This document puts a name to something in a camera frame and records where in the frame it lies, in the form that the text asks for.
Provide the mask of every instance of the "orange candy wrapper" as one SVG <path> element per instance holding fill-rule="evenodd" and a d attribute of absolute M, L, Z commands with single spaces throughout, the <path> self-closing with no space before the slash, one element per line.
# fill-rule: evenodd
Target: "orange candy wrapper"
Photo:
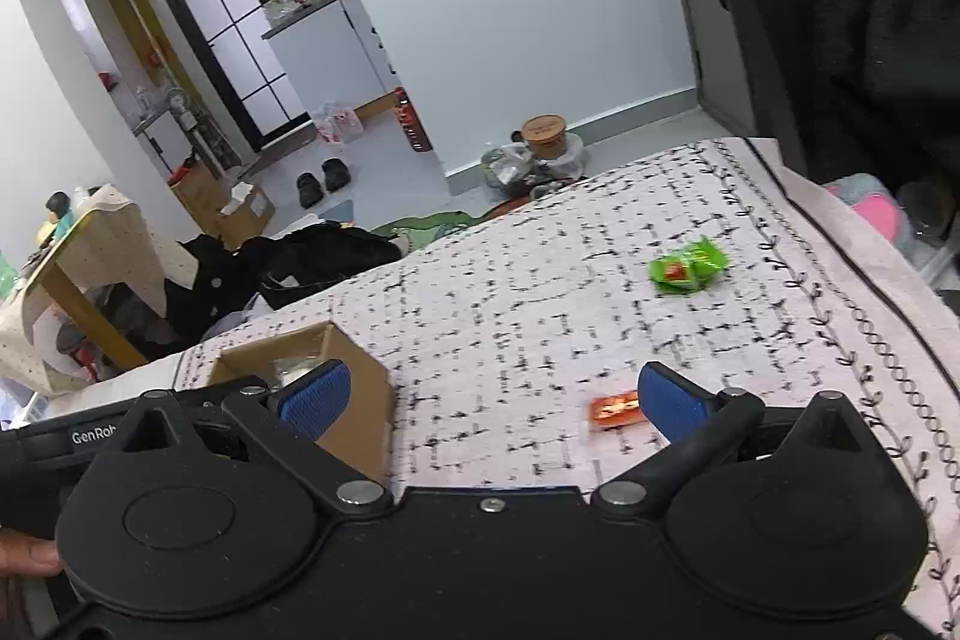
<path fill-rule="evenodd" d="M 646 415 L 640 410 L 640 397 L 637 391 L 603 396 L 590 402 L 590 426 L 594 429 L 613 429 L 617 426 L 645 421 Z"/>

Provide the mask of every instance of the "green candy wrapper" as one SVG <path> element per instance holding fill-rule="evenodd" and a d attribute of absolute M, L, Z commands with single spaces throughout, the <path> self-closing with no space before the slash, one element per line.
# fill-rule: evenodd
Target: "green candy wrapper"
<path fill-rule="evenodd" d="M 651 261 L 650 279 L 664 292 L 694 293 L 728 266 L 730 259 L 703 237 L 696 244 Z"/>

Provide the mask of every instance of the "black slipper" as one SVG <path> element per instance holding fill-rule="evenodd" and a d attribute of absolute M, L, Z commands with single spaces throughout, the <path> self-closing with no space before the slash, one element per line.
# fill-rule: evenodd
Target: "black slipper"
<path fill-rule="evenodd" d="M 296 189 L 301 195 L 301 207 L 304 210 L 309 210 L 314 204 L 323 201 L 323 188 L 320 187 L 320 180 L 311 175 L 310 172 L 305 172 L 296 178 Z"/>
<path fill-rule="evenodd" d="M 331 158 L 323 162 L 323 173 L 326 175 L 326 190 L 330 194 L 335 194 L 339 189 L 344 188 L 350 183 L 350 171 L 347 164 L 339 158 Z"/>

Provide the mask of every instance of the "hand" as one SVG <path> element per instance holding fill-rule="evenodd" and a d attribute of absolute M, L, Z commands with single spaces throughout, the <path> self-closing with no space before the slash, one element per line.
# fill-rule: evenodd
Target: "hand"
<path fill-rule="evenodd" d="M 0 576 L 51 578 L 63 569 L 55 543 L 11 528 L 0 530 Z"/>

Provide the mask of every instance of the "blue gripper pad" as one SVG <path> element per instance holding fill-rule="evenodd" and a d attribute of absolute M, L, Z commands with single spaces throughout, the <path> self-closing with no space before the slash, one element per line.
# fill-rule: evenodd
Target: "blue gripper pad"
<path fill-rule="evenodd" d="M 715 410 L 715 397 L 659 362 L 649 362 L 637 380 L 640 410 L 670 442 L 699 427 Z"/>
<path fill-rule="evenodd" d="M 350 403 L 350 370 L 344 362 L 325 362 L 284 391 L 277 417 L 308 439 L 323 437 Z"/>

